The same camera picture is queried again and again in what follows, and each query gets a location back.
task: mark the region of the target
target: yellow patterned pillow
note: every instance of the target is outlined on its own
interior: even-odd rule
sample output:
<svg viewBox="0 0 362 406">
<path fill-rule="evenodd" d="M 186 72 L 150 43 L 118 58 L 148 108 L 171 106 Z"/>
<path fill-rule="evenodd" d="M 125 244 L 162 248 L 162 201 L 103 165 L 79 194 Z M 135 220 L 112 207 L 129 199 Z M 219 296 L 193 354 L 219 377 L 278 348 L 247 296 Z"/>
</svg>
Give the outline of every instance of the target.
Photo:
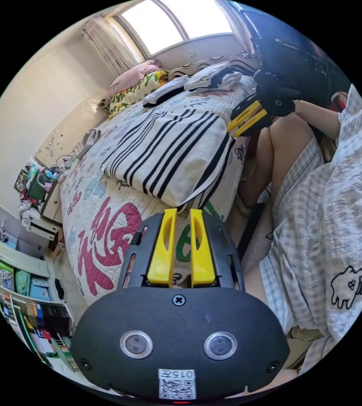
<svg viewBox="0 0 362 406">
<path fill-rule="evenodd" d="M 161 70 L 146 75 L 138 85 L 131 89 L 123 90 L 115 94 L 110 99 L 109 118 L 113 118 L 123 110 L 126 110 L 132 104 L 144 99 L 147 95 L 154 92 L 162 85 L 168 82 L 168 71 Z"/>
</svg>

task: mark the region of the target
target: cable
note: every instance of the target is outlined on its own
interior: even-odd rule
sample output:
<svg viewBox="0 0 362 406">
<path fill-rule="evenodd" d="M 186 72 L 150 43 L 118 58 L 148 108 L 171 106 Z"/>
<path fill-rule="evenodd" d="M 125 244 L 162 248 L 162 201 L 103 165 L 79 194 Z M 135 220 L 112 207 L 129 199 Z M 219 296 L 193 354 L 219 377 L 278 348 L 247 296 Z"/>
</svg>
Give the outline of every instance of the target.
<svg viewBox="0 0 362 406">
<path fill-rule="evenodd" d="M 56 167 L 59 168 L 59 166 L 58 166 L 58 160 L 61 159 L 61 158 L 64 157 L 64 156 L 68 156 L 69 159 L 73 158 L 72 155 L 61 155 L 61 156 L 59 156 L 59 157 L 55 160 L 55 165 L 53 165 L 52 167 L 56 166 Z"/>
</svg>

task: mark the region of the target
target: window frame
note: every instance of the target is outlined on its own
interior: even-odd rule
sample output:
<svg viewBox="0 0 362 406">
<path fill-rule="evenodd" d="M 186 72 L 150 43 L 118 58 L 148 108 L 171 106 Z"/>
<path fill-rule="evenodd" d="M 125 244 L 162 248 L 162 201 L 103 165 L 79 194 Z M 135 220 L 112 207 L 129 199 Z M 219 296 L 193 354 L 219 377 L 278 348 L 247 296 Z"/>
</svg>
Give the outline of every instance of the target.
<svg viewBox="0 0 362 406">
<path fill-rule="evenodd" d="M 124 12 L 127 10 L 131 9 L 132 7 L 136 6 L 138 3 L 141 3 L 144 0 L 141 0 L 137 2 L 136 4 L 129 4 L 126 7 L 123 7 L 118 14 L 114 14 L 109 16 L 108 18 L 114 19 L 120 26 L 127 32 L 129 37 L 134 41 L 136 46 L 140 49 L 140 52 L 143 54 L 145 59 L 150 59 L 153 58 L 157 55 L 159 55 L 162 52 L 168 51 L 171 48 L 177 47 L 180 44 L 185 44 L 191 41 L 196 41 L 202 38 L 210 38 L 218 35 L 233 35 L 233 33 L 216 33 L 216 34 L 209 34 L 209 35 L 204 35 L 196 38 L 190 38 L 188 33 L 186 32 L 185 28 L 177 18 L 177 16 L 170 10 L 169 7 L 167 7 L 161 0 L 150 0 L 151 2 L 155 3 L 170 19 L 172 24 L 175 26 L 179 34 L 181 35 L 182 41 L 177 42 L 176 44 L 172 44 L 169 47 L 166 47 L 154 54 L 150 54 L 148 48 L 146 47 L 145 43 L 141 39 L 141 37 L 137 34 L 136 30 L 131 26 L 131 24 L 122 16 Z"/>
</svg>

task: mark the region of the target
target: window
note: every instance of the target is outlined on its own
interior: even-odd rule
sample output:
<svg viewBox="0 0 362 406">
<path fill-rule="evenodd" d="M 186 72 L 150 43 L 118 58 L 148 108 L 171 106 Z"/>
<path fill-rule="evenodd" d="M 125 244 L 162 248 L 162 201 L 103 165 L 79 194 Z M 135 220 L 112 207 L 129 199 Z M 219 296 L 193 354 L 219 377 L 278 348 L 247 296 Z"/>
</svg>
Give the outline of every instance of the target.
<svg viewBox="0 0 362 406">
<path fill-rule="evenodd" d="M 232 32 L 214 0 L 143 0 L 113 18 L 146 57 L 183 41 Z"/>
</svg>

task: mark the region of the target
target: checkered fabric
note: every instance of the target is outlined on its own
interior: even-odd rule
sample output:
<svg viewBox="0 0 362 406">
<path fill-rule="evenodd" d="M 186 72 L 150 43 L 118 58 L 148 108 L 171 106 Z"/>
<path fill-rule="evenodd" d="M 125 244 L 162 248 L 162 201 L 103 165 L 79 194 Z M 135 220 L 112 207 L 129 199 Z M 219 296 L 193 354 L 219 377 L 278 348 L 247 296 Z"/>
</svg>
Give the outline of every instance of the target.
<svg viewBox="0 0 362 406">
<path fill-rule="evenodd" d="M 274 240 L 260 262 L 269 307 L 283 329 L 318 329 L 300 373 L 323 358 L 362 310 L 362 99 L 351 86 L 337 151 L 322 165 L 311 141 L 273 207 Z"/>
</svg>

